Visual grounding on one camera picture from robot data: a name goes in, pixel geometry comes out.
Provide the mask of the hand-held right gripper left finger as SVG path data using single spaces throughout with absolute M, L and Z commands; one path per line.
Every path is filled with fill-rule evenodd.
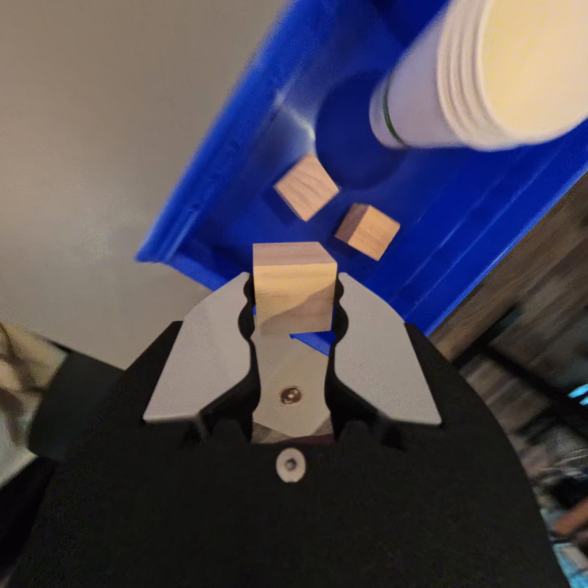
M 252 437 L 261 398 L 254 329 L 254 280 L 241 273 L 186 315 L 143 420 L 194 422 L 202 437 L 234 421 Z

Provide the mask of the black table frame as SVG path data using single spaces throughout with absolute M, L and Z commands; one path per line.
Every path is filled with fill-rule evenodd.
M 514 361 L 510 356 L 495 349 L 490 343 L 475 341 L 469 345 L 457 358 L 452 360 L 455 369 L 460 370 L 471 363 L 478 356 L 488 359 L 511 376 L 521 380 L 544 396 L 550 403 L 552 412 L 569 428 L 587 438 L 587 407 L 582 406 L 577 399 L 570 397 L 570 390 L 555 386 L 539 374 L 528 370 Z

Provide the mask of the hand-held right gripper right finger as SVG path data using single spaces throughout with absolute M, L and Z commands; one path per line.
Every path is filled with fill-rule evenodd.
M 396 424 L 437 427 L 442 417 L 400 315 L 349 274 L 336 279 L 325 378 L 334 437 L 350 422 L 375 437 L 397 437 Z

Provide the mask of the light wooden cube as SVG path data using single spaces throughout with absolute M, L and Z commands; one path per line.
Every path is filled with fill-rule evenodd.
M 261 336 L 327 332 L 337 262 L 319 242 L 252 246 L 256 326 Z
M 354 203 L 335 232 L 335 238 L 380 261 L 390 243 L 401 228 L 401 224 L 374 206 Z
M 308 222 L 340 192 L 315 153 L 307 153 L 273 186 L 288 208 Z

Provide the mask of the person's left forearm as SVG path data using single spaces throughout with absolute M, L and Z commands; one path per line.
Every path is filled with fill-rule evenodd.
M 1 411 L 18 419 L 44 394 L 67 353 L 48 340 L 1 323 Z

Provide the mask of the stack of white paper cups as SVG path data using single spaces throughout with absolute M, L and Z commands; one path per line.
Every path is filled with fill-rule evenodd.
M 371 95 L 390 149 L 504 151 L 587 119 L 587 1 L 450 1 Z

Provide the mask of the blue plastic bin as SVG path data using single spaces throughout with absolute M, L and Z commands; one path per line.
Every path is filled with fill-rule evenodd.
M 217 290 L 254 243 L 320 242 L 338 269 L 424 334 L 460 304 L 587 171 L 587 122 L 509 151 L 393 151 L 371 92 L 443 1 L 292 1 L 242 71 L 143 244 Z M 315 153 L 340 192 L 300 220 L 273 189 Z M 380 261 L 335 238 L 354 203 L 401 224 Z

